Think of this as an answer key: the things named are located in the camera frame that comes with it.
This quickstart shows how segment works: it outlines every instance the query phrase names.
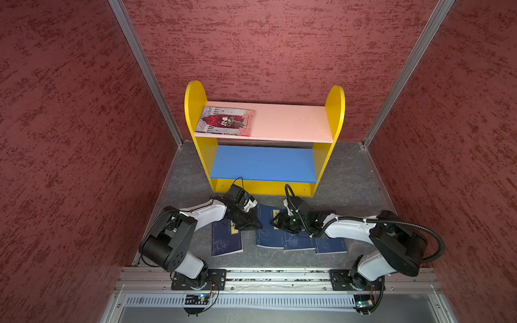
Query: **yellow side panel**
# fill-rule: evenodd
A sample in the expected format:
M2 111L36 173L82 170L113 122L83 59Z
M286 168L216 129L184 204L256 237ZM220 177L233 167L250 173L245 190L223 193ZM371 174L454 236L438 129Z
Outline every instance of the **yellow side panel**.
M189 127L192 141L197 149L201 163L205 170L206 177L210 182L210 186L215 191L216 179L210 179L210 173L216 159L218 143L216 138L196 138L194 136L195 127L201 117L201 113L208 102L206 98L205 88L199 81L192 81L187 86L185 92L185 119Z
M325 167L327 166L332 150L341 133L341 128L343 127L343 120L345 119L345 92L341 86L335 85L332 87L328 94L327 102L325 103L325 109L327 110L333 142L332 144L316 143L312 146L314 168L316 169L317 176L316 184L310 184L312 196L316 193L316 188L320 183L323 171L325 171Z

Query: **metal corner post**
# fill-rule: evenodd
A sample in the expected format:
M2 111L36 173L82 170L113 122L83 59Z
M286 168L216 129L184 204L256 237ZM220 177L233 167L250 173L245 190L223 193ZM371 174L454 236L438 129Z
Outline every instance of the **metal corner post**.
M393 107L393 104L395 103L400 93L402 92L402 89L406 85L407 80L409 80L409 77L411 77L411 74L420 62L420 59L422 58L427 47L433 40L434 35L438 31L438 28L444 21L445 16L449 12L453 4L454 0L438 1L438 4L436 5L431 16L429 17L427 24L425 25L424 29L422 30L422 33L420 34L420 37L418 38L415 46L413 47L413 50L407 58L406 64L402 68L399 77L395 81L390 93L388 94L388 97L384 101L383 106L379 111L379 114L377 114L375 121L372 123L372 126L370 127L368 133L364 137L363 145L366 149L372 143L375 134L380 129L382 123L386 119L386 116Z
M155 74L153 73L153 69L149 64L149 61L145 56L144 49L142 48L136 32L134 31L133 25L131 24L131 20L129 19L128 13L126 11L126 7L124 7L124 3L122 3L122 0L108 0L108 2L110 3L117 21L122 28L124 35L126 36L129 46L133 51L134 57L138 62L138 65L142 69L145 80L147 81L147 84L149 84L149 88L151 88L151 92L155 97L156 103L160 108L165 122L167 122L167 126L169 127L177 146L182 147L183 139L181 138L178 126L174 121L171 110L169 109L169 105L167 104L167 101L165 100L165 97L163 96L163 93L160 89L160 85L158 84Z

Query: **aluminum frame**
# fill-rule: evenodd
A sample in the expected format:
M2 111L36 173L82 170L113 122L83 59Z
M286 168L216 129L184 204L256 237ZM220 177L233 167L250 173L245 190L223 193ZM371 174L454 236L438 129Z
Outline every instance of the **aluminum frame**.
M413 50L411 50L411 53L409 54L409 57L407 58L404 67L400 71L399 77L393 84L390 93L386 97L386 100L384 101L383 106L379 111L379 114L377 114L375 121L372 123L372 126L370 127L368 133L362 141L365 148L368 148L372 143L377 131L379 131L379 129L381 128L381 125L388 116L388 113L393 107L393 104L402 92L402 89L409 80L409 77L411 77L411 74L413 74L413 71L420 62L420 59L427 50L427 47L433 40L434 35L438 31L439 27L445 19L445 16L448 14L453 4L454 0L438 1L438 4L431 13L431 16L429 17L427 24L422 30L422 33L420 34L420 37L418 38L415 46L413 47Z
M369 291L333 291L328 272L332 268L221 267L221 269L228 270L225 290L220 292L222 299L274 299L276 298L275 295L278 295L278 297L284 295L284 298L306 296L335 298L340 295L369 294ZM192 293L192 291L170 290L170 283L170 273L163 271L161 268L123 268L101 323L117 323L128 298L131 297L149 298L155 296L156 298L163 298L165 295L174 295L174 298L182 298L186 292ZM432 268L421 268L417 277L407 277L399 273L388 275L386 276L385 285L385 294L428 295L439 322L456 323L454 314L443 295L442 287ZM273 304L265 308L274 307L278 307L278 305ZM328 309L322 307L321 310L348 311L349 309Z
M183 147L183 138L181 137L181 133L179 132L176 121L174 121L174 117L171 113L171 110L169 109L167 101L165 100L165 96L163 95L160 85L156 80L153 69L147 60L147 56L145 56L144 49L142 48L142 45L138 40L138 36L134 31L131 20L129 19L129 15L126 11L126 7L124 7L124 3L122 0L108 0L108 2L111 5L111 9L115 13L118 24L126 36L129 46L133 51L133 55L136 58L142 73L144 74L145 80L147 81L147 84L149 84L149 88L155 97L156 103L160 108L163 118L165 119L165 122L167 123L167 126L169 127L169 130L171 131L172 136L176 141L176 145L178 147Z

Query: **blue book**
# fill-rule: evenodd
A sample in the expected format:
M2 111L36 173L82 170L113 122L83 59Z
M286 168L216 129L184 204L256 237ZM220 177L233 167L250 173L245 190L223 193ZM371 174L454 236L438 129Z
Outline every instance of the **blue book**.
M346 252L344 238L318 238L316 239L316 253L340 253Z
M285 249L286 250L310 250L316 248L316 239L310 238L305 231L294 235L285 233Z
M257 205L257 218L262 224L262 229L257 231L257 245L259 247L278 249L285 247L284 231L272 226L271 221L279 212L286 211L286 209L280 207Z
M242 252L242 235L228 219L212 222L212 257Z

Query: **blue shelf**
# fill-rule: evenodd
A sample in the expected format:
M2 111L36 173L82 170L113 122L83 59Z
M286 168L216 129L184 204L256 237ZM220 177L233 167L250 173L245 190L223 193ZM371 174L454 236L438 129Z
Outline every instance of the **blue shelf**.
M312 149L219 146L211 178L316 183Z

